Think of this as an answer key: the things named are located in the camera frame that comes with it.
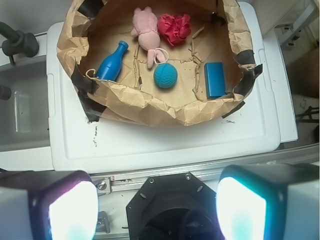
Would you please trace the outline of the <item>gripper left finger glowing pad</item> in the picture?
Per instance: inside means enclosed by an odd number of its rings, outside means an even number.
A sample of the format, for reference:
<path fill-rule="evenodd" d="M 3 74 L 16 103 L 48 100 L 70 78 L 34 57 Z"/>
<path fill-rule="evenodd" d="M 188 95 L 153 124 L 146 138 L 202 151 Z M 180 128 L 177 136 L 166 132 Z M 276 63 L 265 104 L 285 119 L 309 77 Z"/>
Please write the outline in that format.
<path fill-rule="evenodd" d="M 91 240 L 98 212 L 97 188 L 85 171 L 0 174 L 2 240 Z"/>

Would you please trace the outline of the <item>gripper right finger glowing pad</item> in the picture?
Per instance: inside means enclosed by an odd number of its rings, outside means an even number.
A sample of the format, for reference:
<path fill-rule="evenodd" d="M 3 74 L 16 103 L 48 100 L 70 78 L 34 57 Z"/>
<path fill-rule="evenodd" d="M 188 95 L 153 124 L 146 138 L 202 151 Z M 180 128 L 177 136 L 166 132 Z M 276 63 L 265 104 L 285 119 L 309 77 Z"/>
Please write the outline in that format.
<path fill-rule="evenodd" d="M 227 240 L 318 240 L 320 168 L 229 165 L 217 185 L 216 213 Z"/>

